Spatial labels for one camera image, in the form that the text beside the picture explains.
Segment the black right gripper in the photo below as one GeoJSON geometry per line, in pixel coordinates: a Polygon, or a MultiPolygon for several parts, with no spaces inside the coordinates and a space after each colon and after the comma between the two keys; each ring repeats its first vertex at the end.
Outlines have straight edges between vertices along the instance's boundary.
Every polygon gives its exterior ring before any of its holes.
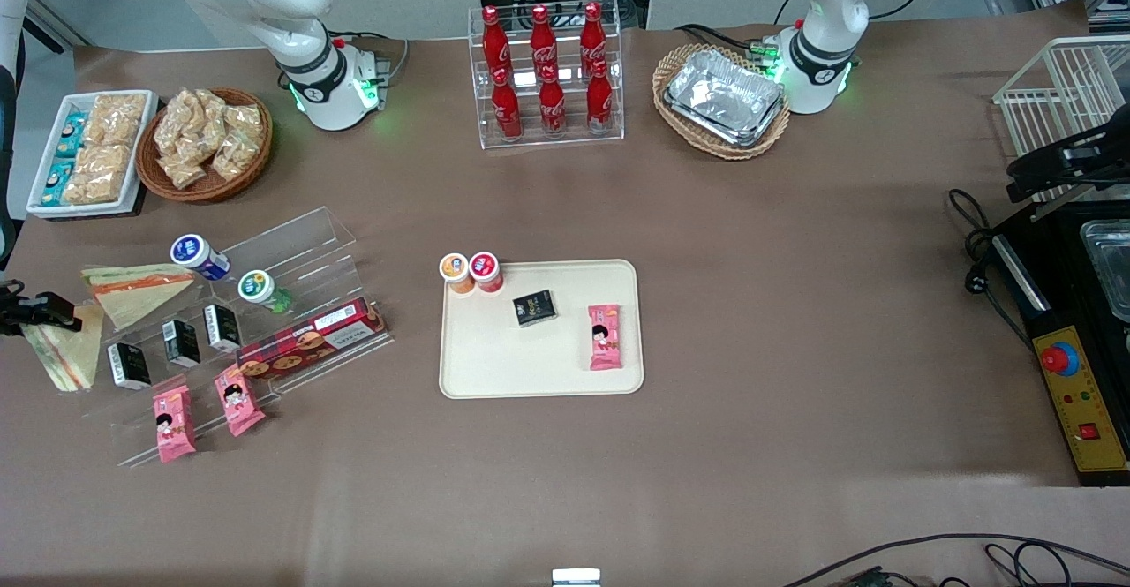
{"type": "Polygon", "coordinates": [[[56,294],[21,297],[21,280],[1,282],[1,335],[21,336],[23,326],[52,326],[68,331],[81,331],[82,320],[73,316],[72,301],[56,294]]]}

